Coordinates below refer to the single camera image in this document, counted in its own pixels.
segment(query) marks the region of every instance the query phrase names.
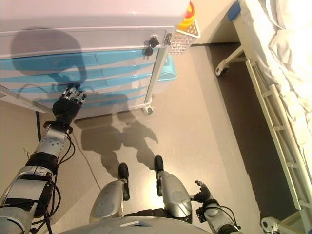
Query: wire basket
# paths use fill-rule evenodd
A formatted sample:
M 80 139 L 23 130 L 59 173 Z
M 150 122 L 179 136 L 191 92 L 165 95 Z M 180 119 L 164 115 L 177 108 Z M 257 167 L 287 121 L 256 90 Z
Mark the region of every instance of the wire basket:
M 197 38 L 200 38 L 200 31 L 196 20 L 194 20 L 186 32 L 177 30 L 176 33 L 172 36 L 169 54 L 183 54 Z

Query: robotic hand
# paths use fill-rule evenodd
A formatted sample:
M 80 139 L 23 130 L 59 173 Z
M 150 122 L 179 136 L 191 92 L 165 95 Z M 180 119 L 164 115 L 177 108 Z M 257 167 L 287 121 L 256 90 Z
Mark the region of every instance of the robotic hand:
M 69 134 L 73 130 L 70 124 L 86 98 L 78 88 L 79 85 L 69 85 L 53 105 L 56 120 L 44 124 L 44 137 L 2 195 L 0 233 L 27 234 L 34 217 L 44 216 L 45 222 L 49 222 L 47 207 L 52 193 L 55 193 L 58 167 L 63 160 L 59 161 L 59 156 L 65 140 L 70 139 Z
M 191 196 L 192 201 L 202 203 L 202 207 L 196 210 L 197 217 L 201 223 L 208 222 L 214 234 L 239 234 L 240 227 L 237 226 L 232 210 L 225 206 L 220 206 L 218 201 L 213 199 L 207 186 L 201 181 L 195 181 L 200 186 L 200 192 Z M 233 218 L 223 209 L 232 212 Z

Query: wall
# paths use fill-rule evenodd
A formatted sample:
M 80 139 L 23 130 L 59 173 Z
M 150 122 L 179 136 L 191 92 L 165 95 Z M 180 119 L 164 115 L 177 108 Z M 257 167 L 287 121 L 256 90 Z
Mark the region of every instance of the wall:
M 36 112 L 0 101 L 0 195 L 37 144 Z
M 194 43 L 238 42 L 227 12 L 235 0 L 192 0 L 201 38 Z

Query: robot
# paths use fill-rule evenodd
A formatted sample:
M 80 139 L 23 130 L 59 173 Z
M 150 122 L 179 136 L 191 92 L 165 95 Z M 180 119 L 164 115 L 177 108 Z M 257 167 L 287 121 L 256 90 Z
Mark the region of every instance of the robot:
M 69 85 L 53 105 L 55 121 L 44 124 L 45 133 L 26 165 L 20 169 L 0 200 L 1 234 L 35 234 L 39 228 L 31 228 L 34 218 L 44 217 L 40 227 L 46 224 L 52 234 L 49 217 L 55 208 L 55 192 L 58 168 L 70 157 L 62 152 L 65 141 L 70 140 L 71 122 L 82 107 L 86 95 L 79 85 Z M 157 194 L 163 197 L 164 209 L 146 210 L 123 216 L 123 202 L 130 199 L 129 172 L 125 163 L 118 167 L 118 179 L 107 184 L 99 193 L 90 213 L 90 224 L 63 232 L 63 234 L 207 234 L 192 225 L 192 201 L 202 203 L 196 210 L 200 222 L 208 222 L 213 234 L 241 234 L 235 218 L 213 199 L 207 186 L 195 181 L 200 192 L 189 196 L 182 182 L 164 170 L 161 156 L 155 156 Z M 48 207 L 52 198 L 52 208 Z

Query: white cabinet top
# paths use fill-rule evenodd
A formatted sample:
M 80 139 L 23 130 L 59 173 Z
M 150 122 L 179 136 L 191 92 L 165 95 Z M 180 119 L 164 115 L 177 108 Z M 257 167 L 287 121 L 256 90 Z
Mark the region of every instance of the white cabinet top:
M 0 31 L 177 26 L 190 0 L 1 0 Z

